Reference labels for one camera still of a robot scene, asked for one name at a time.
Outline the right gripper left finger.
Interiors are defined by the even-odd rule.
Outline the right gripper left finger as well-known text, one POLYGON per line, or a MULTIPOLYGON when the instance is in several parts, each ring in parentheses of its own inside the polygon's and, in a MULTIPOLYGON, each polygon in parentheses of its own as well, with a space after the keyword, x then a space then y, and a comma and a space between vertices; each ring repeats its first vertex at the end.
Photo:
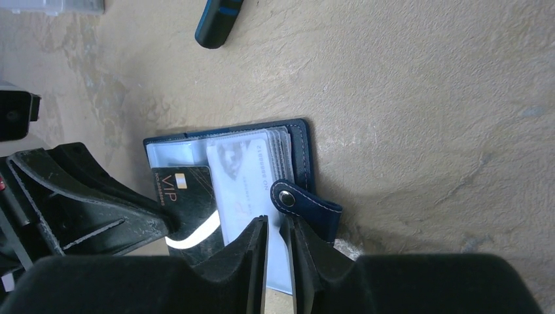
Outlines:
POLYGON ((2 313, 261 313, 268 219, 254 218, 208 260, 174 256, 64 256, 38 261, 2 313))

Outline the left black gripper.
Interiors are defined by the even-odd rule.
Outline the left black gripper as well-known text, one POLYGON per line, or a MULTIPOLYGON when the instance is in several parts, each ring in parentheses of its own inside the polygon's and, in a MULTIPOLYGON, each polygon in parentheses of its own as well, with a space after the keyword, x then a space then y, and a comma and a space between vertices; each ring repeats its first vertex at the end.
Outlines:
POLYGON ((104 170, 81 142, 1 158, 1 294, 52 255, 123 255, 172 230, 158 204, 104 170))

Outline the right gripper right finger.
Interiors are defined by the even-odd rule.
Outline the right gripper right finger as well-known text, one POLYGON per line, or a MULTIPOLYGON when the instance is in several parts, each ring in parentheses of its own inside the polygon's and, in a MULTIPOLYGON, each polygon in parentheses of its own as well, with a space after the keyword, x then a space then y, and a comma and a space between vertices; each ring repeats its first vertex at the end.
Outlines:
POLYGON ((363 255, 320 239, 298 217, 280 229, 297 313, 540 313, 518 272, 492 254, 363 255))

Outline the black VIP credit card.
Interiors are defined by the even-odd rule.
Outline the black VIP credit card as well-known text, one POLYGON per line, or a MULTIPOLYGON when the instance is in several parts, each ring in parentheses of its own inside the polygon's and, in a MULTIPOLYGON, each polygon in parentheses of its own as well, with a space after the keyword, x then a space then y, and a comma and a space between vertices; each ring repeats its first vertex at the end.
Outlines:
POLYGON ((174 227, 165 237, 169 254, 194 266, 223 249, 209 167, 173 164, 154 167, 152 174, 158 203, 174 227))

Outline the white VIP credit card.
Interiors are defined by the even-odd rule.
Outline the white VIP credit card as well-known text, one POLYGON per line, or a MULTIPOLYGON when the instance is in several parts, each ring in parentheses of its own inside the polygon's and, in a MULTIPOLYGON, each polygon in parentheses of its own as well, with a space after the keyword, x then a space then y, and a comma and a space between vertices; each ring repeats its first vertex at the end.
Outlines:
POLYGON ((272 224, 279 222, 279 213, 270 200, 270 185, 276 178, 266 131, 209 139, 206 155, 226 245, 256 217, 263 215, 272 224))

